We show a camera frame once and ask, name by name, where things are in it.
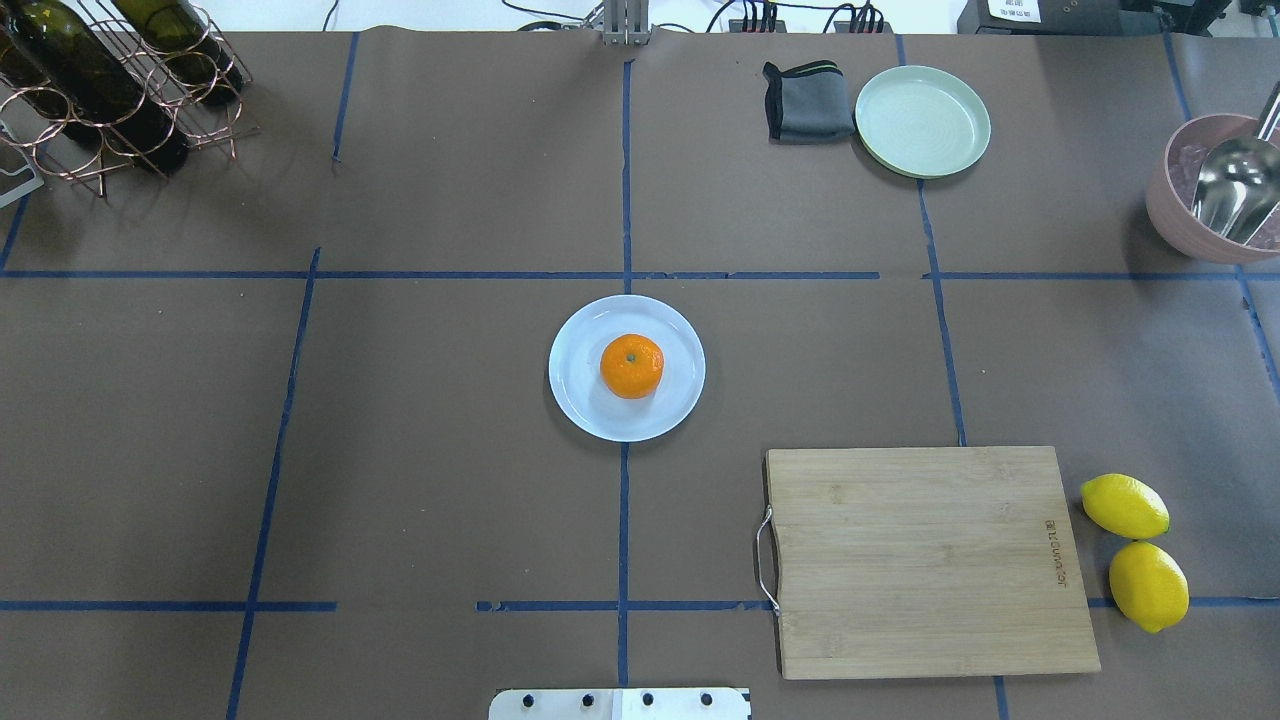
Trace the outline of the wooden cutting board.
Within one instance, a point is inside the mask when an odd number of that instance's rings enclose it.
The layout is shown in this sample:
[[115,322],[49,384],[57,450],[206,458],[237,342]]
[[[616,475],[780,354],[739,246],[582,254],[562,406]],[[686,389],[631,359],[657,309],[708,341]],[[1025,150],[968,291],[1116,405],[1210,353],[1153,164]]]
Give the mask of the wooden cutting board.
[[1101,669],[1050,446],[772,448],[788,682]]

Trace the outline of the light blue plate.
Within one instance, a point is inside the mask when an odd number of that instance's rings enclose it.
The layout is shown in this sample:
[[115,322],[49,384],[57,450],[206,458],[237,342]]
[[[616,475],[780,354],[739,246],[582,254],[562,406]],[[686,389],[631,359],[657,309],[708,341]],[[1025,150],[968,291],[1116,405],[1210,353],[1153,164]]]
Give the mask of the light blue plate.
[[700,398],[707,374],[701,341],[673,307],[623,293],[577,310],[554,337],[550,391],[580,429],[639,442],[676,428]]

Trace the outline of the grey folded cloth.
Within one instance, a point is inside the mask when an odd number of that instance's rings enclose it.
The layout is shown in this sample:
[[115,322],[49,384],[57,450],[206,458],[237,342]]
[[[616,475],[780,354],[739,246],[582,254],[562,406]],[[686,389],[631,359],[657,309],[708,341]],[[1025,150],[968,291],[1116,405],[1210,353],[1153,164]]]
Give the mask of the grey folded cloth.
[[787,70],[768,61],[762,72],[772,142],[835,143],[855,135],[849,83],[835,61],[809,61]]

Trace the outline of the dark wine bottle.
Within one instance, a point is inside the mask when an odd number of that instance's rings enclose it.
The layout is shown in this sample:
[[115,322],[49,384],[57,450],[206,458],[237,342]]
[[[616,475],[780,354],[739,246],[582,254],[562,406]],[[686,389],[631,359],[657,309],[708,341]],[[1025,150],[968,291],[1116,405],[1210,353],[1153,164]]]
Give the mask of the dark wine bottle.
[[60,1],[4,1],[14,45],[67,96],[82,120],[97,126],[113,152],[154,173],[172,176],[189,142],[172,115],[90,28]]
[[241,96],[244,78],[232,55],[188,1],[114,1],[136,33],[198,102],[223,108]]

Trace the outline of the orange fruit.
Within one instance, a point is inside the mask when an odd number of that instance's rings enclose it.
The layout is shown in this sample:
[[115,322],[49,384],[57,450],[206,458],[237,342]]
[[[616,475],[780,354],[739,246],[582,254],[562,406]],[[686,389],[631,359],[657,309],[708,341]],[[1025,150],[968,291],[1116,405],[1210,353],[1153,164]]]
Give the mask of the orange fruit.
[[617,397],[640,400],[655,393],[666,373],[660,346],[643,334],[613,338],[603,350],[599,373]]

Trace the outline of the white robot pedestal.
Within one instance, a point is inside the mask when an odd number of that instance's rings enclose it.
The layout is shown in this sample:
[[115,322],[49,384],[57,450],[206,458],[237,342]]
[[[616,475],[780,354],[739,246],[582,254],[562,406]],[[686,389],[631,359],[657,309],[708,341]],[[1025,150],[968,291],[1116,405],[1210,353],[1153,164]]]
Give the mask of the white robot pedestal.
[[732,687],[508,689],[489,719],[751,719],[750,693]]

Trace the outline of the metal ice scoop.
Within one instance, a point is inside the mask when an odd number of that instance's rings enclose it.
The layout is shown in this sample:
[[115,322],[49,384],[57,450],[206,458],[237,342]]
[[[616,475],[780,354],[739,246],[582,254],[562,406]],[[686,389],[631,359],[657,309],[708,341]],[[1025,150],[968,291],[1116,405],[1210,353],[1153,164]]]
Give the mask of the metal ice scoop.
[[1248,245],[1279,202],[1279,86],[1271,90],[1256,127],[1226,138],[1206,155],[1197,177],[1192,214],[1225,240]]

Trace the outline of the pink bowl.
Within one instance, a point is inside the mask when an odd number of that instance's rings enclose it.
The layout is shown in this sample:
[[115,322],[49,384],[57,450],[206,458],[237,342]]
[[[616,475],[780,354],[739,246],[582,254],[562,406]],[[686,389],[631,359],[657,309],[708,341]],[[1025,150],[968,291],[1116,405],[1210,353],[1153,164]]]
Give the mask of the pink bowl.
[[1276,213],[1248,245],[1239,245],[1202,225],[1190,210],[1208,150],[1256,124],[1257,119],[1240,114],[1210,114],[1183,123],[1166,141],[1146,188],[1146,210],[1158,236],[1188,258],[1224,265],[1277,265]]

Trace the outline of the aluminium frame post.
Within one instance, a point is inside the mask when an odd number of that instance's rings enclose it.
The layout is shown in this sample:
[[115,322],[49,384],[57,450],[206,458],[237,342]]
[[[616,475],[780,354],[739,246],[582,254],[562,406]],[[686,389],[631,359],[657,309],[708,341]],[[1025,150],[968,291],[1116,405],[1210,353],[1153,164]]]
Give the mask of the aluminium frame post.
[[600,12],[594,22],[602,40],[608,46],[643,46],[652,38],[648,0],[600,1]]

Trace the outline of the dark wine bottle middle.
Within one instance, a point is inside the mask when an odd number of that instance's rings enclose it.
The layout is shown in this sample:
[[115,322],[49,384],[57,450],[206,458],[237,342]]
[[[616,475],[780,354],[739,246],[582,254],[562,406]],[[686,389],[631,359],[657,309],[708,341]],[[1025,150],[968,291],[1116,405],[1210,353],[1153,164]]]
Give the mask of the dark wine bottle middle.
[[172,115],[90,28],[60,1],[4,1],[14,45],[67,96],[82,120],[97,126],[113,152],[154,173],[172,176],[189,142]]

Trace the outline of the yellow lemon near board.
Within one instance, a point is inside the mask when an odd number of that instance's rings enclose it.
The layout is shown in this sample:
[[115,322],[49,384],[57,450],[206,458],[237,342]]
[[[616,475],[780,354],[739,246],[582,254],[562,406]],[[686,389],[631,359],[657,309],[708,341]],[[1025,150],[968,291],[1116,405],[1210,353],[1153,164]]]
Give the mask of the yellow lemon near board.
[[1144,482],[1121,473],[1094,477],[1080,486],[1085,515],[1102,529],[1132,541],[1164,536],[1171,527],[1167,505]]

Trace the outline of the green plate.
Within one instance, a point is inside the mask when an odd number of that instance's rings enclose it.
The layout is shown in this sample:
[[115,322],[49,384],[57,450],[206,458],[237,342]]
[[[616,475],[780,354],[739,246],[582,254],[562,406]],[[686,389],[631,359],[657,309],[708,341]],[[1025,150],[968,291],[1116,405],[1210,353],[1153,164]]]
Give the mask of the green plate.
[[883,167],[937,179],[977,164],[992,138],[980,96],[948,72],[902,65],[872,77],[854,105],[858,136]]

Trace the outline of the black computer box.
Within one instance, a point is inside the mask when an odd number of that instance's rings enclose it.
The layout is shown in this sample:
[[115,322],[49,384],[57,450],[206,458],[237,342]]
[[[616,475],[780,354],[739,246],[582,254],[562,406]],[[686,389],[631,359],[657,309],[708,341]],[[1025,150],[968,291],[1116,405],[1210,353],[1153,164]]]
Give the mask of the black computer box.
[[956,32],[1120,36],[1120,1],[966,1]]

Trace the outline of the dark wine bottle front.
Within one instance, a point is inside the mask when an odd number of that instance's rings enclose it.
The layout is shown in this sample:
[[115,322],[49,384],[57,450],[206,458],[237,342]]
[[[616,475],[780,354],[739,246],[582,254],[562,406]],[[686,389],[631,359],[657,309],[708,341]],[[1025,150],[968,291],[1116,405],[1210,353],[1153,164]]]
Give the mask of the dark wine bottle front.
[[114,1],[136,33],[198,102],[223,108],[241,96],[244,78],[232,55],[188,1]]

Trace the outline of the yellow lemon far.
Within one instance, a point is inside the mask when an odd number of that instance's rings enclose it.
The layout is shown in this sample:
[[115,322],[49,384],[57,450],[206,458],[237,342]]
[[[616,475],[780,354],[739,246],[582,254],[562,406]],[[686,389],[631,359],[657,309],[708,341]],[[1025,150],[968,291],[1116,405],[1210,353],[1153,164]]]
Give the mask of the yellow lemon far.
[[1185,574],[1172,556],[1149,542],[1133,541],[1120,548],[1107,580],[1119,611],[1151,634],[1179,624],[1189,611]]

